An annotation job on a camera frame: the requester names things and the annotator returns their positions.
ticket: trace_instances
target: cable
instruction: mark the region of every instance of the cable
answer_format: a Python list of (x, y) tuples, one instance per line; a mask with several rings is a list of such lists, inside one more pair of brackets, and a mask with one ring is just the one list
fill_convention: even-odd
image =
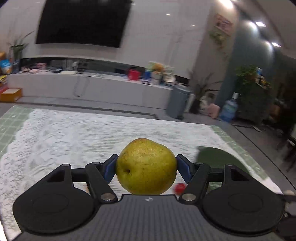
[(240, 125), (235, 125), (235, 124), (231, 124), (231, 125), (235, 126), (235, 127), (243, 127), (243, 128), (253, 129), (253, 127), (251, 127), (251, 126), (240, 126)]
[(78, 75), (78, 79), (76, 81), (76, 84), (74, 86), (74, 89), (73, 89), (73, 95), (76, 96), (76, 97), (82, 97), (84, 94), (85, 94), (85, 91), (86, 91), (86, 88), (88, 87), (89, 83), (90, 83), (90, 80), (89, 80), (89, 77), (101, 77), (101, 78), (104, 78), (104, 75), (102, 74), (93, 74), (93, 75), (89, 75), (89, 76), (84, 76), (86, 78), (86, 82), (85, 82), (85, 85), (84, 85), (84, 88), (82, 90), (82, 93), (81, 95), (77, 95), (76, 94), (76, 91), (77, 91), (77, 87), (78, 87), (78, 84), (80, 82), (80, 77), (81, 77), (82, 74), (79, 74)]
[(80, 77), (81, 77), (81, 75), (78, 75), (78, 79), (77, 79), (76, 84), (75, 84), (74, 89), (73, 89), (73, 95), (76, 96), (76, 97), (81, 97), (81, 96), (83, 96), (85, 94), (86, 88), (88, 87), (89, 82), (90, 82), (89, 81), (89, 78), (88, 78), (89, 76), (84, 76), (86, 78), (86, 82), (85, 82), (84, 88), (82, 90), (81, 95), (77, 95), (76, 94), (76, 91), (77, 91), (78, 84), (79, 84), (79, 82), (81, 80)]

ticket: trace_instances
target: yellow pear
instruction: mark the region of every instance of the yellow pear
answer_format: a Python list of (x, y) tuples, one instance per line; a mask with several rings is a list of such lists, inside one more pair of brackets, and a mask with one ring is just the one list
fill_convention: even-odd
[(170, 149), (146, 138), (130, 142), (116, 162), (120, 184), (132, 194), (159, 195), (174, 183), (177, 160)]

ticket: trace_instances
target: blue container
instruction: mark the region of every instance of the blue container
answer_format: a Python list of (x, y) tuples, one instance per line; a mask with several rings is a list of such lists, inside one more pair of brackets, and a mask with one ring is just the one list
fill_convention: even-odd
[(148, 71), (148, 70), (146, 70), (146, 71), (144, 72), (143, 78), (144, 78), (145, 80), (151, 80), (151, 72)]
[(238, 93), (233, 93), (232, 98), (225, 102), (219, 118), (223, 121), (230, 122), (234, 117), (237, 111), (237, 97)]

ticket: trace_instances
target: white wall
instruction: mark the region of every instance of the white wall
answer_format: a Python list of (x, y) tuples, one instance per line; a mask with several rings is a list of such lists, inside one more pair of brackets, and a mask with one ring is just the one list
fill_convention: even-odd
[(148, 61), (157, 61), (174, 66), (175, 74), (188, 77), (187, 70), (191, 70), (195, 62), (212, 0), (136, 0), (119, 49), (34, 44), (44, 3), (45, 0), (9, 0), (0, 9), (0, 50), (8, 51), (7, 42), (35, 31), (26, 38), (29, 46), (23, 58), (90, 58), (142, 67), (146, 67)]
[[(233, 23), (232, 32), (225, 40), (223, 49), (218, 48), (217, 44), (209, 34), (211, 31), (218, 31), (215, 28), (216, 14), (221, 14)], [(231, 3), (230, 0), (214, 0), (213, 7), (211, 8), (208, 16), (206, 34), (201, 42), (199, 54), (193, 68), (194, 74), (197, 78), (195, 80), (191, 80), (189, 85), (193, 87), (196, 86), (197, 80), (207, 77), (210, 73), (213, 73), (210, 83), (224, 80), (233, 49), (238, 21), (239, 10), (233, 3)], [(210, 89), (219, 90), (220, 86), (221, 83), (214, 84), (210, 86)]]

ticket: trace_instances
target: cardboard box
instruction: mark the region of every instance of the cardboard box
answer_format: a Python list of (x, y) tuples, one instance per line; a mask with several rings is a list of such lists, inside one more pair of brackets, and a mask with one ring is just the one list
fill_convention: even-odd
[(22, 97), (22, 89), (20, 88), (10, 88), (4, 91), (0, 95), (1, 102), (16, 102)]

